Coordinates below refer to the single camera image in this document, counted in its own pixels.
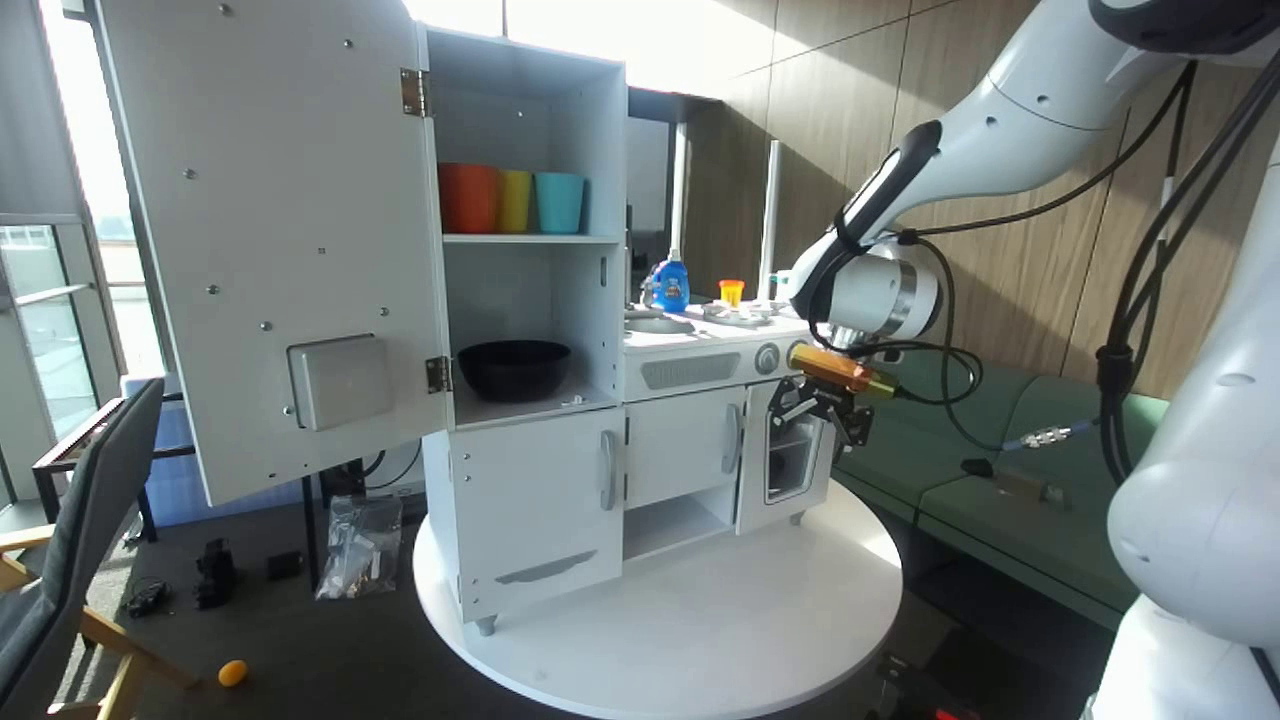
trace teal cup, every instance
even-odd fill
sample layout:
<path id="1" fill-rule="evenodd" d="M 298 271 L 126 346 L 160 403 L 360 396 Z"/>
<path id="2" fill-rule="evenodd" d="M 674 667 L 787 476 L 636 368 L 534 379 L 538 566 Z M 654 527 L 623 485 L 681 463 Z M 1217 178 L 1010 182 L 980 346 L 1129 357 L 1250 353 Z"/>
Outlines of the teal cup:
<path id="1" fill-rule="evenodd" d="M 589 217 L 589 182 L 575 173 L 538 173 L 538 228 L 545 238 L 575 238 Z"/>

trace round white table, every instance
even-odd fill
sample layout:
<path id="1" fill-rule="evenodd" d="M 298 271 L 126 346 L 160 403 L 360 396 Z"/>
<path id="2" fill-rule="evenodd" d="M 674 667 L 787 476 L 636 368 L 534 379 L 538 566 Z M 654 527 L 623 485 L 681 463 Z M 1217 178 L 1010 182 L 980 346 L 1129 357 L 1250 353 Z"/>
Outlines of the round white table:
<path id="1" fill-rule="evenodd" d="M 460 623 L 433 520 L 413 552 L 444 644 L 496 686 L 575 717 L 759 717 L 841 686 L 890 635 L 906 573 L 841 485 L 802 520 L 623 566 L 620 580 Z"/>

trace orange ball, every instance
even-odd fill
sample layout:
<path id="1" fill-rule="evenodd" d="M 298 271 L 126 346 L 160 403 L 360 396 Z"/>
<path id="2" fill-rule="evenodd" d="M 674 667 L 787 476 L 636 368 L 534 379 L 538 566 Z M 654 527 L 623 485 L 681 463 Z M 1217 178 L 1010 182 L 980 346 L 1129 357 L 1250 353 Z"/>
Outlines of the orange ball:
<path id="1" fill-rule="evenodd" d="M 244 679 L 248 679 L 248 663 L 241 656 L 223 660 L 223 667 L 216 667 L 220 688 L 241 688 Z"/>

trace dark floor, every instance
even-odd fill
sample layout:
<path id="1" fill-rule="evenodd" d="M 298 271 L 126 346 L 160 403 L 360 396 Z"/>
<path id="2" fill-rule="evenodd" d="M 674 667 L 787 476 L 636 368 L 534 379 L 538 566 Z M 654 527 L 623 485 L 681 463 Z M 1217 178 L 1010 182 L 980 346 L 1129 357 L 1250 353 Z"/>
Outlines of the dark floor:
<path id="1" fill-rule="evenodd" d="M 196 560 L 208 539 L 223 539 L 241 588 L 223 608 L 201 611 Z M 166 527 L 160 544 L 118 552 L 92 588 L 95 608 L 118 611 L 138 642 L 205 679 L 232 656 L 251 663 L 251 686 L 235 691 L 205 686 L 184 698 L 147 679 L 138 717 L 564 717 L 465 667 L 420 621 L 407 566 L 387 597 L 321 605 L 310 568 L 270 580 L 270 560 L 287 552 L 305 552 L 302 508 Z M 883 652 L 828 698 L 781 713 L 783 720 L 933 720 L 937 708 L 965 720 L 1081 717 L 1101 656 L 1085 621 L 944 547 L 929 547 L 929 568 L 907 568 L 907 576 L 915 593 Z M 173 593 L 156 617 L 121 608 L 156 583 Z"/>

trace black pot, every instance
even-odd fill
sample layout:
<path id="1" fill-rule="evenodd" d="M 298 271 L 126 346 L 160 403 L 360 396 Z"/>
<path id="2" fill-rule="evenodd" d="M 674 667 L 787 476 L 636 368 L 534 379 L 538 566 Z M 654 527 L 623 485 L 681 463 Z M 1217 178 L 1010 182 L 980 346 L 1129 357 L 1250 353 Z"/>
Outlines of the black pot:
<path id="1" fill-rule="evenodd" d="M 465 350 L 460 363 L 478 396 L 517 403 L 557 396 L 569 357 L 550 340 L 496 340 Z"/>

